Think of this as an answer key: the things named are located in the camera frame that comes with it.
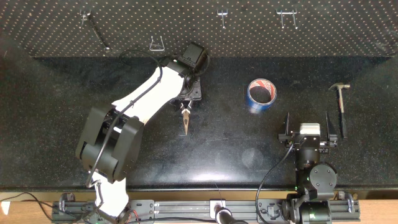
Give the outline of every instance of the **wooden surface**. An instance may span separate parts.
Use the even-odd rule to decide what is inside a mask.
[[[397,223],[398,200],[360,200],[361,224]],[[48,214],[51,208],[45,207]],[[8,215],[0,214],[0,223],[50,223],[35,202],[11,202]]]

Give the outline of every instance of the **black countertop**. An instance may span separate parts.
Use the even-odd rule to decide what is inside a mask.
[[[0,189],[85,190],[87,172],[75,157],[88,112],[132,92],[155,65],[136,58],[37,58],[10,55],[0,64]],[[146,124],[129,190],[255,189],[284,155],[277,133],[320,123],[339,129],[336,82],[343,90],[349,137],[322,156],[338,171],[338,188],[398,187],[398,58],[214,58],[202,76],[188,136],[179,108],[164,105]],[[262,114],[245,104],[249,82],[266,78],[276,102]],[[271,172],[265,189],[293,189],[294,157]]]

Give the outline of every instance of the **tape roll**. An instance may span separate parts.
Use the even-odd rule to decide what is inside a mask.
[[[253,97],[250,94],[250,90],[256,86],[263,87],[264,89],[266,89],[269,92],[269,95],[271,96],[271,100],[269,102],[260,103],[253,99]],[[253,112],[266,110],[276,100],[276,88],[275,88],[274,84],[272,84],[272,82],[270,82],[269,80],[266,80],[263,78],[258,78],[250,83],[250,85],[248,87],[248,94],[247,94],[246,99],[247,99],[248,105],[252,109],[254,109]]]

